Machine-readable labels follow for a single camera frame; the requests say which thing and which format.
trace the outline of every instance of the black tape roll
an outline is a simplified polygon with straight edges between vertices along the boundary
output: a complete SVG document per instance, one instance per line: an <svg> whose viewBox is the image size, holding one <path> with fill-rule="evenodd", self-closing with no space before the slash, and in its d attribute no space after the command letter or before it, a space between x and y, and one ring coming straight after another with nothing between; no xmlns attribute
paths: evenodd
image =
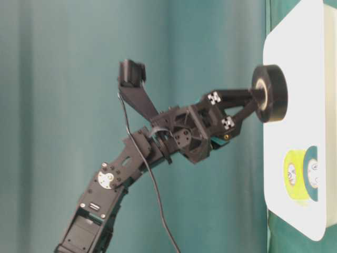
<svg viewBox="0 0 337 253"><path fill-rule="evenodd" d="M253 89L264 89L265 100L256 111L262 122L279 121L288 107L288 90L282 70L277 65L256 67L252 79Z"/></svg>

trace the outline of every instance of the black cable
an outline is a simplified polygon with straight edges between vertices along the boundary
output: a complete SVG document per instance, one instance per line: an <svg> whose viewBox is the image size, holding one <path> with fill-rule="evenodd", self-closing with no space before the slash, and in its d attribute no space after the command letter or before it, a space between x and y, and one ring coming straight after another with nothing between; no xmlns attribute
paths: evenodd
<svg viewBox="0 0 337 253"><path fill-rule="evenodd" d="M177 251L177 253L180 253L180 249L177 245L177 243L175 242L167 224L166 224L166 220L165 220L165 217L164 217L164 211L163 211L163 205L162 205L162 200L160 198L160 194L159 194L159 189L158 189L158 186L157 186L157 182L153 176L153 173L150 169L150 166L148 165L147 163L147 160L146 158L143 156L141 150L139 149L137 143L135 142L131 132L130 132L130 127L129 127L129 124L128 124L128 118L127 118L127 113L126 113L126 108L125 108L125 104L124 104L124 100L123 98L121 97L121 95L118 93L118 98L122 104L122 108L123 108L123 111L124 111L124 116L125 116L125 123L126 123L126 130L127 130L127 134L129 135L129 137L131 138L133 144L135 145L135 147L137 148L137 151L139 152L139 154L141 155L142 159L144 160L144 163L147 167L147 170L148 172L150 173L150 176L151 176L151 179L152 179L152 182L153 182L153 186L154 186L154 189L155 189L155 192L156 192L156 195L157 195L157 201L158 201L158 205L159 205L159 210L160 210L160 217L162 219L162 223L163 223L163 226L168 234L168 236L170 237L170 240L171 240L171 243L173 244L175 250Z"/></svg>

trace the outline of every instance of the teal curtain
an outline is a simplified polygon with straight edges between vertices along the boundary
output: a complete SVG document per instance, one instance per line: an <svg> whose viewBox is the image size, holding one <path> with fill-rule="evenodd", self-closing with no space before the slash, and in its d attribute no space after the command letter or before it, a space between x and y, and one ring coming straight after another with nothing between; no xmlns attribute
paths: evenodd
<svg viewBox="0 0 337 253"><path fill-rule="evenodd" d="M159 110L247 88L262 63L265 1L0 3L0 251L52 252L80 194L126 137L118 62L146 64ZM130 108L132 130L146 124ZM262 125L197 165L154 169L182 252L266 252ZM108 252L173 252L152 182L130 188Z"/></svg>
<svg viewBox="0 0 337 253"><path fill-rule="evenodd" d="M299 0L267 0L267 33L275 28ZM337 8L336 0L325 0ZM270 247L269 253L335 253L337 251L337 226L328 228L321 241L312 241L277 215L269 212Z"/></svg>

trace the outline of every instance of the white panel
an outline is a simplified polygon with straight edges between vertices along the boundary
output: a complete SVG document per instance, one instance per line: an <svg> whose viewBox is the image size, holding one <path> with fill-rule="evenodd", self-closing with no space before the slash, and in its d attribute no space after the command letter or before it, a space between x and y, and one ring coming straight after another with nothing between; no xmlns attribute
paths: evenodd
<svg viewBox="0 0 337 253"><path fill-rule="evenodd" d="M326 160L336 151L335 79L329 79L330 83L334 83L326 88L327 93L332 89L334 91L333 104L327 105L329 110L333 108L333 117L330 114L326 117L328 110L325 110L324 54L331 49L324 49L324 11L332 8L323 6L322 0L302 0L268 35L263 53L265 65L277 64L282 69L289 93L284 120L264 125L265 200L271 211L312 240L323 237L327 220L329 225L336 222L336 217L333 219L327 211L327 205L333 207L327 203L326 194L328 188L328 201L331 201L335 191L330 189L330 184L332 181L336 184L335 160ZM290 197L285 186L283 165L287 153L290 150L306 151L310 146L318 149L317 201L309 196L302 200ZM326 174L331 172L334 178L327 182ZM301 192L307 192L306 188L302 187Z"/></svg>

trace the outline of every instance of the white board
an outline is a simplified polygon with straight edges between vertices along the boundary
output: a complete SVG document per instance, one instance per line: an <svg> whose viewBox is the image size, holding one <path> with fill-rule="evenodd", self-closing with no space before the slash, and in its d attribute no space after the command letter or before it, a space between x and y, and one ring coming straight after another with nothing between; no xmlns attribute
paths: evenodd
<svg viewBox="0 0 337 253"><path fill-rule="evenodd" d="M265 201L312 240L337 222L336 34L335 9L301 0L267 36L263 52L264 65L282 69L289 96L285 118L263 128Z"/></svg>

